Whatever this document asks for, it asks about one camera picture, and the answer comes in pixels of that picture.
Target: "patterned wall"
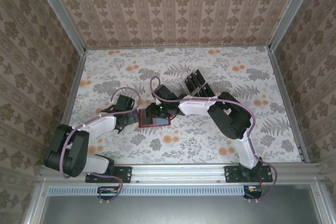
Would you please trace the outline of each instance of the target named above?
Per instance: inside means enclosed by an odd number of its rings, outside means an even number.
[[[20,223],[78,54],[47,0],[0,0],[0,223]]]
[[[90,48],[268,44],[290,0],[62,0]]]
[[[336,206],[336,0],[304,0],[276,55],[308,152]]]

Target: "floral wallpaper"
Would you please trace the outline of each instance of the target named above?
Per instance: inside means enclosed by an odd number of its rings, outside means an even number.
[[[186,76],[199,69],[216,95],[228,91],[255,112],[253,140],[264,160],[301,161],[266,47],[88,50],[86,56],[71,125],[109,107],[119,87],[139,91],[140,108],[146,108],[154,102],[152,76],[159,76],[176,95],[185,93]],[[136,98],[132,92],[122,94]],[[209,116],[177,116],[171,123],[148,128],[132,124],[120,134],[108,132],[89,143],[89,152],[118,164],[238,163],[233,141]]]
[[[304,0],[276,56],[308,153],[336,206],[336,0]]]
[[[0,223],[21,223],[79,57],[47,0],[0,0]]]
[[[290,0],[61,0],[87,48],[266,45]]]

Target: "mounting plate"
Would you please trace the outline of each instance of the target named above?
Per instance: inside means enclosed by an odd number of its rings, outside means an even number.
[[[113,176],[119,177],[124,183],[130,183],[132,178],[131,166],[116,166],[114,168]],[[93,175],[86,175],[86,183],[117,183],[113,178],[100,178]]]
[[[258,170],[254,171],[254,175],[249,179],[243,176],[242,167],[239,165],[225,166],[225,180],[226,183],[239,183],[239,182],[273,182],[271,168],[268,165],[261,166]]]

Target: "floral mat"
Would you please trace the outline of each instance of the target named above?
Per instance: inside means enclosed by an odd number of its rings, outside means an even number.
[[[145,108],[154,101],[152,76],[179,95],[187,73],[199,69],[216,95],[228,91],[254,111],[252,138],[258,155],[271,162],[301,161],[266,47],[92,50],[86,56],[71,125],[110,106],[110,96],[119,87],[138,90],[140,108]],[[136,98],[132,92],[121,93]],[[233,141],[201,115],[177,116],[166,127],[129,125],[120,134],[108,132],[90,142],[89,152],[118,164],[239,161]]]

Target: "ventilation grille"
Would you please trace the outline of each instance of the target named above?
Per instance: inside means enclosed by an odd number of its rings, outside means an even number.
[[[48,196],[97,196],[98,186],[50,186]],[[243,186],[124,186],[120,196],[244,195]]]

